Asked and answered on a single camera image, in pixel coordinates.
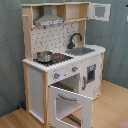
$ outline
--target tile pattern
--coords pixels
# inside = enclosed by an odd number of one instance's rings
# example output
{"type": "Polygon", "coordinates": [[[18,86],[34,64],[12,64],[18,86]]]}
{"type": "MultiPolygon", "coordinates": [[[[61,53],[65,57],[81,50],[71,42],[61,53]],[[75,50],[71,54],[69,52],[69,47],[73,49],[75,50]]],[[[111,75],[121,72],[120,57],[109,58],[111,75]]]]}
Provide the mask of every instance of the tile pattern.
{"type": "MultiPolygon", "coordinates": [[[[79,22],[34,28],[31,32],[33,53],[44,50],[66,50],[70,37],[74,33],[78,33],[78,28],[79,22]]],[[[78,46],[78,36],[73,38],[73,42],[78,46]]]]}

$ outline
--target cabinet door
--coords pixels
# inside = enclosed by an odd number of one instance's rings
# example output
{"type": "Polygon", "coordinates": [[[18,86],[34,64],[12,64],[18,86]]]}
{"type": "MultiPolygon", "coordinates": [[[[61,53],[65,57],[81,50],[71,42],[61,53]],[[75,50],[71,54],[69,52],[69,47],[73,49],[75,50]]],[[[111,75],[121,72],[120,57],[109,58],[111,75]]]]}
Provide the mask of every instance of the cabinet door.
{"type": "Polygon", "coordinates": [[[56,87],[49,87],[50,124],[55,128],[77,128],[61,119],[82,108],[81,128],[91,128],[93,99],[56,87]]]}
{"type": "Polygon", "coordinates": [[[88,18],[109,21],[111,4],[90,3],[88,6],[88,18]]]}
{"type": "Polygon", "coordinates": [[[102,55],[82,61],[80,94],[96,99],[99,97],[102,55]]]}

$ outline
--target stove burner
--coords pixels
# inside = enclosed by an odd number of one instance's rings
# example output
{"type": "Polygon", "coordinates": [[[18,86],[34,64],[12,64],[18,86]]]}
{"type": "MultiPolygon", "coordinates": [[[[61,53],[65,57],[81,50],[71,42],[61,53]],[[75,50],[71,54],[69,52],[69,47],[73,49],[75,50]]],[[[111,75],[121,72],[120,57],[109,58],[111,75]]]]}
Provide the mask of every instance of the stove burner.
{"type": "Polygon", "coordinates": [[[37,62],[37,63],[39,63],[39,64],[42,64],[42,65],[44,65],[44,66],[46,66],[46,67],[49,67],[49,66],[51,66],[51,65],[54,65],[54,64],[58,64],[58,63],[62,63],[62,62],[64,62],[64,61],[67,61],[67,60],[70,60],[70,59],[73,59],[73,57],[70,57],[70,56],[67,56],[67,55],[62,55],[63,57],[62,57],[62,60],[52,60],[52,61],[49,61],[49,62],[40,62],[40,61],[38,61],[37,59],[34,59],[34,62],[37,62]]]}

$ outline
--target control knob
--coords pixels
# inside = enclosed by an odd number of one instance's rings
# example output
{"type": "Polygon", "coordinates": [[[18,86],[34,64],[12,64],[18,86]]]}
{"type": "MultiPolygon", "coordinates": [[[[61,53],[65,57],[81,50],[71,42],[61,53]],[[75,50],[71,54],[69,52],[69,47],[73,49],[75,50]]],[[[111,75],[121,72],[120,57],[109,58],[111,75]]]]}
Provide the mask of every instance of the control knob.
{"type": "Polygon", "coordinates": [[[54,78],[55,78],[55,79],[58,79],[59,77],[60,77],[60,74],[58,74],[58,73],[55,73],[55,74],[54,74],[54,78]]]}
{"type": "Polygon", "coordinates": [[[78,70],[77,67],[73,67],[73,68],[72,68],[72,71],[73,71],[73,72],[75,72],[76,70],[78,70]]]}

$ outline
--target wooden play kitchen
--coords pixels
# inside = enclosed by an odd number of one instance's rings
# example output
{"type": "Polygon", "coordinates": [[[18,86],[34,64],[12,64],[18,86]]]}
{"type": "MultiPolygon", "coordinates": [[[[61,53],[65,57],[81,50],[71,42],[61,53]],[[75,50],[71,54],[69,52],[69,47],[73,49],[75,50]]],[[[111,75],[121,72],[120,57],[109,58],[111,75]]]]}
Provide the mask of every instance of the wooden play kitchen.
{"type": "Polygon", "coordinates": [[[26,109],[45,128],[91,128],[105,49],[85,45],[86,20],[109,21],[110,4],[23,4],[26,109]],[[82,120],[71,116],[82,109],[82,120]]]}

